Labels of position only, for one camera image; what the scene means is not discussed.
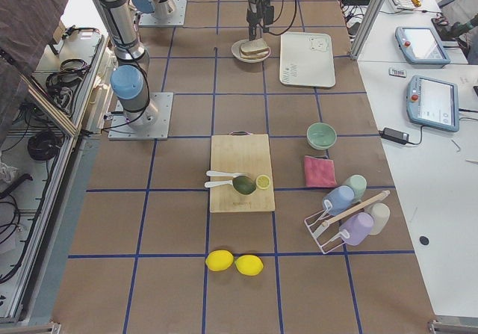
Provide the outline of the bread slice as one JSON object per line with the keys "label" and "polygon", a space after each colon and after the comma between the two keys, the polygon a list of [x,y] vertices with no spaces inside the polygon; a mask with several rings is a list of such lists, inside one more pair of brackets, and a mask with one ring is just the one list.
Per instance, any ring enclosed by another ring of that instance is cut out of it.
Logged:
{"label": "bread slice", "polygon": [[262,38],[247,40],[240,45],[240,53],[243,55],[257,55],[262,52],[267,52],[268,50],[269,46]]}
{"label": "bread slice", "polygon": [[243,52],[239,51],[240,58],[248,61],[267,58],[270,54],[270,48],[263,49],[261,52]]}

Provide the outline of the white round plate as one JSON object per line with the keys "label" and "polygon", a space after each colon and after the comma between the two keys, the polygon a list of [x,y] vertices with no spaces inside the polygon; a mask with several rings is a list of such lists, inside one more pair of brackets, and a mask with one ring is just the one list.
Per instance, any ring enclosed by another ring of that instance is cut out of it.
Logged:
{"label": "white round plate", "polygon": [[248,60],[244,60],[244,59],[241,59],[240,58],[240,54],[239,54],[239,51],[240,51],[240,45],[242,43],[245,43],[247,40],[239,40],[237,41],[236,43],[234,43],[231,47],[231,51],[232,51],[232,54],[239,60],[239,61],[243,61],[245,63],[249,63],[249,64],[253,64],[253,63],[258,63],[258,62],[261,62],[263,60],[265,60],[266,58],[262,58],[262,59],[258,59],[258,60],[252,60],[252,61],[248,61]]}

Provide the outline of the cream bear serving tray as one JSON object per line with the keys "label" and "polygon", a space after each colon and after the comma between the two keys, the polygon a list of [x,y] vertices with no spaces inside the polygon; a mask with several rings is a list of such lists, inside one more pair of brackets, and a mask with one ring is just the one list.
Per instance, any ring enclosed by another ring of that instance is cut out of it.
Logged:
{"label": "cream bear serving tray", "polygon": [[286,32],[281,36],[279,80],[284,85],[335,86],[332,38],[328,34]]}

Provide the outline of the wooden cutting board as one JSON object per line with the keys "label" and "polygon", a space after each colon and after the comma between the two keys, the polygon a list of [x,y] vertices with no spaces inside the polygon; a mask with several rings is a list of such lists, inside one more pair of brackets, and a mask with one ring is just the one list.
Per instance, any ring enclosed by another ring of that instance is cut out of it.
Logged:
{"label": "wooden cutting board", "polygon": [[[273,176],[269,137],[266,134],[214,135],[211,137],[210,169],[244,173],[251,179]],[[275,210],[274,190],[258,189],[250,195],[239,194],[231,185],[210,190],[210,212],[241,213]]]}

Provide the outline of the green bowl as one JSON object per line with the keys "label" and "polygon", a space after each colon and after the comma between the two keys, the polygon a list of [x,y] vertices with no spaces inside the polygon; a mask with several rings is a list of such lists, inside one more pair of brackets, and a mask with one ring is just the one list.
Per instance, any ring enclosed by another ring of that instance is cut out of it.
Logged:
{"label": "green bowl", "polygon": [[306,132],[308,144],[318,150],[332,147],[336,140],[336,131],[327,123],[312,123]]}

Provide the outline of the white plastic knife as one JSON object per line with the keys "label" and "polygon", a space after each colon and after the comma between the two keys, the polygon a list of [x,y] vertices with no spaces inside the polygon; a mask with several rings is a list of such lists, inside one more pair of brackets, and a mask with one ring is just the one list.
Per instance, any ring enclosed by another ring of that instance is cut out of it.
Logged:
{"label": "white plastic knife", "polygon": [[248,176],[247,173],[230,173],[230,172],[223,172],[223,171],[216,171],[216,170],[208,170],[206,172],[206,176],[208,177],[229,177],[229,178],[236,178],[239,176]]}

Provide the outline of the lemon half slice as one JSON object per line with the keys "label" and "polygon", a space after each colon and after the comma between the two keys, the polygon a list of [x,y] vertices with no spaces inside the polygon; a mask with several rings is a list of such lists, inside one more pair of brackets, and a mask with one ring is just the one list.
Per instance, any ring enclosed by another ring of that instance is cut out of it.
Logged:
{"label": "lemon half slice", "polygon": [[255,185],[258,189],[267,190],[271,186],[272,180],[268,175],[261,174],[256,177]]}

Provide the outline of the avocado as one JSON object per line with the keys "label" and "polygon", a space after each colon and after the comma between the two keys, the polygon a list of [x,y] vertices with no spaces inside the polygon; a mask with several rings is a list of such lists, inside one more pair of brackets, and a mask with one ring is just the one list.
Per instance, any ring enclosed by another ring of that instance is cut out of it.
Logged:
{"label": "avocado", "polygon": [[238,193],[243,195],[250,195],[257,189],[255,181],[248,176],[234,177],[232,185]]}

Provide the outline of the pink cloth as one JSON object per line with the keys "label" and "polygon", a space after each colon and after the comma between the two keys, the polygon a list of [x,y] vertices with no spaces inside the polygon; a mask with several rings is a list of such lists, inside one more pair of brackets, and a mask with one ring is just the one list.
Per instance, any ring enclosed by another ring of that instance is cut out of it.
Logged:
{"label": "pink cloth", "polygon": [[333,188],[337,185],[333,160],[306,155],[304,172],[308,188]]}

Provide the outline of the white plastic fork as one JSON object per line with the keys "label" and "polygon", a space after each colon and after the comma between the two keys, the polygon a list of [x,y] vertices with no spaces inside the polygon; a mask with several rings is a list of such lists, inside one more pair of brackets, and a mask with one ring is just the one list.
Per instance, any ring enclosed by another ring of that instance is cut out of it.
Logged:
{"label": "white plastic fork", "polygon": [[222,185],[233,185],[233,180],[222,180],[222,181],[209,181],[204,184],[205,188],[215,188]]}

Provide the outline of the teach pendant far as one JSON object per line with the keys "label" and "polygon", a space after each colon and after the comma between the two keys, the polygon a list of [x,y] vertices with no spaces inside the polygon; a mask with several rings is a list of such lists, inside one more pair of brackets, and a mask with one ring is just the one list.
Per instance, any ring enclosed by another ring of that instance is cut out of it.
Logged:
{"label": "teach pendant far", "polygon": [[434,29],[397,27],[395,38],[404,58],[411,65],[442,68],[450,63],[450,57]]}

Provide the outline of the teach pendant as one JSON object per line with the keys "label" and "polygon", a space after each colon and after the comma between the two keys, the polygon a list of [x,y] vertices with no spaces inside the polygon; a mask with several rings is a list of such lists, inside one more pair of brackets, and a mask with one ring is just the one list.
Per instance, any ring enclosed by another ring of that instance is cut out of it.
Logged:
{"label": "teach pendant", "polygon": [[459,130],[456,84],[414,75],[406,91],[406,112],[412,123],[446,132]]}
{"label": "teach pendant", "polygon": [[434,29],[397,27],[395,38],[404,58],[411,65],[442,68],[450,63],[450,57]]}

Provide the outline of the black power adapter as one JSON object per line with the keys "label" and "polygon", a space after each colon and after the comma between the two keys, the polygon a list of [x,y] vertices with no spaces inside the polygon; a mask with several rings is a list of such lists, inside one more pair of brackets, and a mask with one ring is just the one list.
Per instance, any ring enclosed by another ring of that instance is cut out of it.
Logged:
{"label": "black power adapter", "polygon": [[379,136],[382,139],[389,140],[399,144],[407,144],[409,142],[409,134],[385,127],[379,131]]}

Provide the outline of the green cup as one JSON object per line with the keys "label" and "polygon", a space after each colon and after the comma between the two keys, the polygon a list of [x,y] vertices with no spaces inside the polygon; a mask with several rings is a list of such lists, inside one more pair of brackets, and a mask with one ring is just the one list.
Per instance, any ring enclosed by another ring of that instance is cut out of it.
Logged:
{"label": "green cup", "polygon": [[359,202],[367,189],[367,180],[362,175],[354,174],[343,181],[342,185],[350,187],[354,193],[353,202]]}

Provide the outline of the blue cup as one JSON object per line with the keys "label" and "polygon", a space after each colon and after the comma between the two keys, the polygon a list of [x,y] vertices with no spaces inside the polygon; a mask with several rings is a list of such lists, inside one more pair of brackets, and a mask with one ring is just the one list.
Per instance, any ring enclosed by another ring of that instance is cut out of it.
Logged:
{"label": "blue cup", "polygon": [[348,209],[354,199],[354,191],[350,186],[342,185],[325,195],[323,210],[325,214],[335,216]]}

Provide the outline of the teach pendant near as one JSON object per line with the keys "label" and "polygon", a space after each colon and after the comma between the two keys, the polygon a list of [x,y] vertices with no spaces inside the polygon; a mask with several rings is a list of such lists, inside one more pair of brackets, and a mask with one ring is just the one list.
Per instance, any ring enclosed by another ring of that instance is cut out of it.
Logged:
{"label": "teach pendant near", "polygon": [[446,132],[459,130],[456,84],[414,75],[406,91],[406,112],[412,123]]}

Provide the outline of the beige cup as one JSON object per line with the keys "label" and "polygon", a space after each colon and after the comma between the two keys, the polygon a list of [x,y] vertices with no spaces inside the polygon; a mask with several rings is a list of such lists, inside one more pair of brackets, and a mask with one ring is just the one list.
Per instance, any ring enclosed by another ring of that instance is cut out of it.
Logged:
{"label": "beige cup", "polygon": [[390,218],[390,208],[383,202],[375,202],[365,207],[364,211],[373,218],[373,227],[370,235],[378,235]]}

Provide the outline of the purple cup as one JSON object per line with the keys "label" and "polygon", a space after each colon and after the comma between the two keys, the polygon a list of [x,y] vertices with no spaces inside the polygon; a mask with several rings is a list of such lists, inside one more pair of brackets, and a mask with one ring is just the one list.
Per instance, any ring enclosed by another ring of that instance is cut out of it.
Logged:
{"label": "purple cup", "polygon": [[366,212],[354,214],[339,227],[339,235],[346,244],[356,246],[371,232],[374,220]]}

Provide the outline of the yellow lemon left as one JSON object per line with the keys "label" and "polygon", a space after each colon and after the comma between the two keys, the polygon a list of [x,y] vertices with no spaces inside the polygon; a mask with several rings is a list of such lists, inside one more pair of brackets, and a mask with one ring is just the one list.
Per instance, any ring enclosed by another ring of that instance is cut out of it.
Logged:
{"label": "yellow lemon left", "polygon": [[228,250],[212,251],[205,259],[206,267],[213,272],[226,270],[233,262],[234,256]]}

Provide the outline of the yellow lemon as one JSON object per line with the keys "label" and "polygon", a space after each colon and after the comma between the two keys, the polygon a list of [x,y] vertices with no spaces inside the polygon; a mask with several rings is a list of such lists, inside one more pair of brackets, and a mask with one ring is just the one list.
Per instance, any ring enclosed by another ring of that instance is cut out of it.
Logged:
{"label": "yellow lemon", "polygon": [[212,251],[205,259],[206,267],[213,272],[226,270],[233,262],[234,256],[228,250]]}
{"label": "yellow lemon", "polygon": [[264,269],[263,261],[255,255],[243,255],[235,260],[238,271],[245,276],[257,276]]}

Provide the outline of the yellow lemon right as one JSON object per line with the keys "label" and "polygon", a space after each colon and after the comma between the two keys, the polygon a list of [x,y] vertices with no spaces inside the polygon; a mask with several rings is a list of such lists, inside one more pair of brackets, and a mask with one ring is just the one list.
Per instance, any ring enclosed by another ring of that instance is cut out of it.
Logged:
{"label": "yellow lemon right", "polygon": [[245,276],[257,276],[264,269],[263,261],[255,255],[243,255],[235,260],[238,271]]}

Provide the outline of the aluminium frame post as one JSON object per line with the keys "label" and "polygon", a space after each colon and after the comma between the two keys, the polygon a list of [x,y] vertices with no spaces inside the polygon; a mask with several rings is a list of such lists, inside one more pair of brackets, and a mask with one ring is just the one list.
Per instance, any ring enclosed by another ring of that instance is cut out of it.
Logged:
{"label": "aluminium frame post", "polygon": [[384,1],[385,0],[370,0],[369,6],[366,10],[363,20],[361,21],[350,50],[350,58],[352,60],[358,60]]}

